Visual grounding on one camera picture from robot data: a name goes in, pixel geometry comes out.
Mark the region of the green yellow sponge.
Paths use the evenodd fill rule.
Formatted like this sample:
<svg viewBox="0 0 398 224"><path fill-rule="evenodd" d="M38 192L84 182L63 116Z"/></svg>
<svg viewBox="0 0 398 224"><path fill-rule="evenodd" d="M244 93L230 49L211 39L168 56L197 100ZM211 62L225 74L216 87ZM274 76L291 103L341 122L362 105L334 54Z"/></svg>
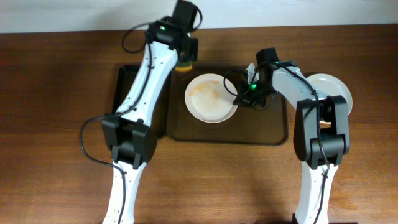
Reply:
<svg viewBox="0 0 398 224"><path fill-rule="evenodd" d="M189 72L193 69L192 62L179 62L175 66L176 72Z"/></svg>

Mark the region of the white plate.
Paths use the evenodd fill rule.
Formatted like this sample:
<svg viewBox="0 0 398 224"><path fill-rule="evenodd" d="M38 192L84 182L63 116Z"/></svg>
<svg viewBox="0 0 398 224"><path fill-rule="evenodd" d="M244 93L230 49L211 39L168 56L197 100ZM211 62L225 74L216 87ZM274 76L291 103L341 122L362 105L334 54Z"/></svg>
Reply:
<svg viewBox="0 0 398 224"><path fill-rule="evenodd" d="M221 123L235 114L236 87L219 74L195 77L186 87L184 100L188 111L205 123Z"/></svg>
<svg viewBox="0 0 398 224"><path fill-rule="evenodd" d="M325 73L310 75L307 79L311 84L330 96L341 95L347 102L348 114L351 113L353 108L353 97L349 88L341 80Z"/></svg>

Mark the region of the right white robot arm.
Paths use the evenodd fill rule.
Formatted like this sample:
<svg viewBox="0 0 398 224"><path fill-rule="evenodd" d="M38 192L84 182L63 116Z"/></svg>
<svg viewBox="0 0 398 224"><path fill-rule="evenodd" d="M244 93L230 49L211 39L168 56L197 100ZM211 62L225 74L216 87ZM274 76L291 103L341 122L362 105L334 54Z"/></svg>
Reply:
<svg viewBox="0 0 398 224"><path fill-rule="evenodd" d="M256 53L247 79L234 94L234 105L265 109L265 98L281 94L295 108L294 150L302 163L300 200L293 223L328 223L333 178L349 152L348 104L310 83L292 60L279 60L273 47Z"/></svg>

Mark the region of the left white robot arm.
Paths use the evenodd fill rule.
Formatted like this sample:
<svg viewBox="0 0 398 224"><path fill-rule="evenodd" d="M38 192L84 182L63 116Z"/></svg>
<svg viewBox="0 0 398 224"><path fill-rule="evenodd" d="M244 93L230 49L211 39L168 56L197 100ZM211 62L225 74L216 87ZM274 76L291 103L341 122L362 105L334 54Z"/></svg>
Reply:
<svg viewBox="0 0 398 224"><path fill-rule="evenodd" d="M147 22L141 65L124 101L113 114L85 121L79 132L79 143L89 122L100 121L111 162L95 159L86 149L89 160L113 170L113 184L103 223L134 223L134 205L139 181L152 159L158 137L151 129L159 95L170 73L185 62L198 57L198 39L191 37L198 27L195 19L203 14L190 1L177 1L172 15Z"/></svg>

